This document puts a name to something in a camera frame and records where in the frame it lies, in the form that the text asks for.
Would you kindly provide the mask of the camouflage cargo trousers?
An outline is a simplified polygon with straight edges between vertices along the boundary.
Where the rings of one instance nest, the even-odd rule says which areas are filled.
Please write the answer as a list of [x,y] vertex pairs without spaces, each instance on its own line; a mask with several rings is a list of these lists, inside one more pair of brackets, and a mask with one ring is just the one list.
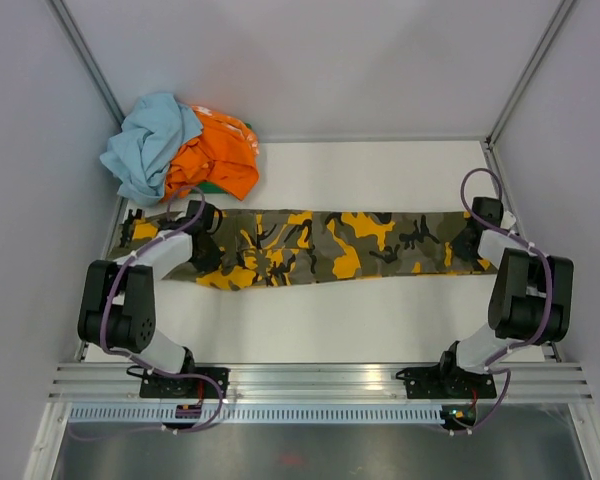
[[167,276],[227,291],[420,275],[493,275],[487,260],[456,257],[452,240],[465,212],[219,210],[212,238],[222,267],[198,273],[179,266]]

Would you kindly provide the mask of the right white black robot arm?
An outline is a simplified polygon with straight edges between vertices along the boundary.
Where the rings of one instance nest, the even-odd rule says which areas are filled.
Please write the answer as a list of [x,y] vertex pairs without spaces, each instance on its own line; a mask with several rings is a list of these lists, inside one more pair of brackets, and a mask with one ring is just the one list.
[[473,199],[463,239],[470,252],[496,268],[486,323],[443,352],[437,387],[460,395],[472,375],[486,375],[511,354],[563,340],[570,326],[574,263],[542,253],[504,229],[506,211],[497,198]]

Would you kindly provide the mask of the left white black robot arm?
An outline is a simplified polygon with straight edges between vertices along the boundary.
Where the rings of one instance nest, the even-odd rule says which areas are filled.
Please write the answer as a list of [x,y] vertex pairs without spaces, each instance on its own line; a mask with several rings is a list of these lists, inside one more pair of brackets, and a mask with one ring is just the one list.
[[158,329],[155,285],[182,265],[202,274],[217,270],[221,251],[212,233],[220,224],[214,205],[192,200],[185,215],[160,220],[157,232],[129,253],[92,262],[78,318],[79,338],[163,376],[163,386],[173,395],[190,395],[198,383],[195,360],[187,347]]

